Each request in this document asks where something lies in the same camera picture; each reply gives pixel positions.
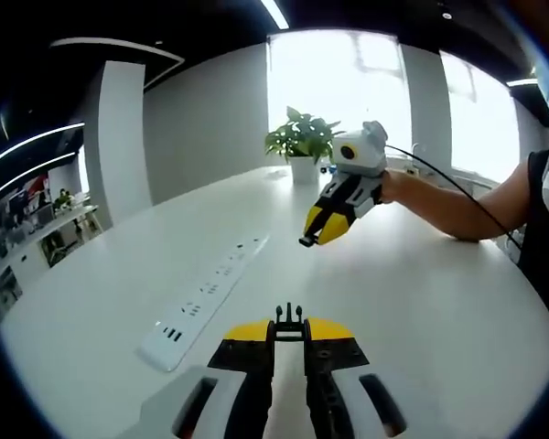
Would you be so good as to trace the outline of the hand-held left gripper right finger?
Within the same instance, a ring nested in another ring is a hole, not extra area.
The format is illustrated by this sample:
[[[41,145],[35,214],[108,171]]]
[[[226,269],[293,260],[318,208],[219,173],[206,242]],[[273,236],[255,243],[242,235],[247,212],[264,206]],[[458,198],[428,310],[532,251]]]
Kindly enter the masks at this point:
[[[318,438],[437,438],[433,402],[372,364],[343,325],[305,320],[307,406]]]

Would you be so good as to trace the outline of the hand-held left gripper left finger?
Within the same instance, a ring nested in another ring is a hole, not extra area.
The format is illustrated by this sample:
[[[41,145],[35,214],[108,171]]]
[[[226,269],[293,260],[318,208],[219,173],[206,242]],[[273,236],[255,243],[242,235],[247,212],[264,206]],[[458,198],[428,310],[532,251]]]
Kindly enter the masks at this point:
[[[275,322],[231,329],[205,366],[146,399],[120,438],[260,438],[272,404]]]

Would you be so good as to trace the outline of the person's right hand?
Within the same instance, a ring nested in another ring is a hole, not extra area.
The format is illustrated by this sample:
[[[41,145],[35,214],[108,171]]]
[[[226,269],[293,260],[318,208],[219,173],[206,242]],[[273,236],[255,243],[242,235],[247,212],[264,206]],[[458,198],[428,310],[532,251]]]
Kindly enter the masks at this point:
[[[424,181],[404,172],[385,170],[382,173],[380,200],[384,204],[398,202],[411,206],[423,193]]]

